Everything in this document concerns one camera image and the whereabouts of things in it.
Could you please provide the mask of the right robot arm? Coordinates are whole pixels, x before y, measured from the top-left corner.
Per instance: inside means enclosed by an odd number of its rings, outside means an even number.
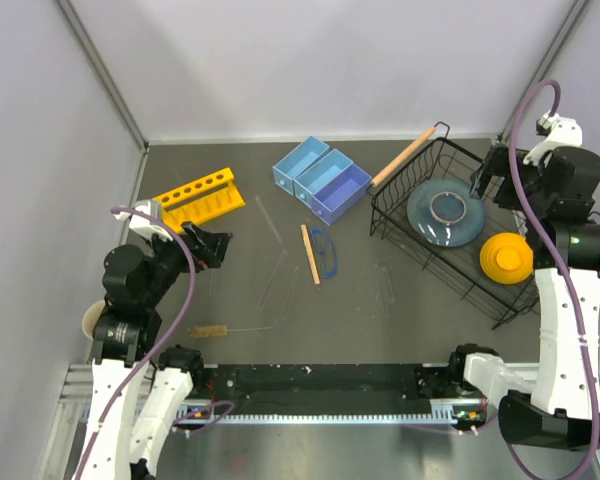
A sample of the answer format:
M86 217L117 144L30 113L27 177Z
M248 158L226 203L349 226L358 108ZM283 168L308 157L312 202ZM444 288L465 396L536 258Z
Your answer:
M497 410L511 445L572 451L600 448L598 324L600 224L590 220L600 156L579 146L518 150L498 145L474 181L509 163L498 206L521 210L540 298L540 356L534 383L491 349L456 348L446 380L456 394L479 390Z

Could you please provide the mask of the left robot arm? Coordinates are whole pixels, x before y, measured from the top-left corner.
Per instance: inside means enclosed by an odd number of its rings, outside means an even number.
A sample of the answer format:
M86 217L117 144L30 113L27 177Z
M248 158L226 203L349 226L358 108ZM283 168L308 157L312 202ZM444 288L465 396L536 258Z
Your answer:
M207 382L198 351L170 347L159 357L147 399L139 399L162 324L157 306L180 274L220 268L231 238L186 222L177 239L151 228L150 253L123 245L106 256L105 297L83 318L93 341L92 394L74 478L155 478L181 404Z

